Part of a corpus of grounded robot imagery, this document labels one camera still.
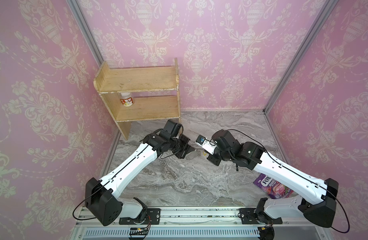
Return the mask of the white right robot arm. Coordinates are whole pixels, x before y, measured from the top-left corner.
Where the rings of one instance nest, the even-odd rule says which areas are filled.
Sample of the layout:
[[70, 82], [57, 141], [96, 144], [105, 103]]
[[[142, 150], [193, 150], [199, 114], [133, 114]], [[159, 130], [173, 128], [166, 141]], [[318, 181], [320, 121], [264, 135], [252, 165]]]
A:
[[211, 140], [198, 136], [196, 143], [208, 153], [207, 159], [216, 166], [231, 161], [278, 181], [297, 196], [287, 199], [261, 199], [256, 214], [262, 221], [304, 217], [309, 222], [330, 228], [336, 214], [339, 184], [308, 175], [281, 161], [265, 147], [254, 142], [240, 143], [228, 130], [213, 134]]

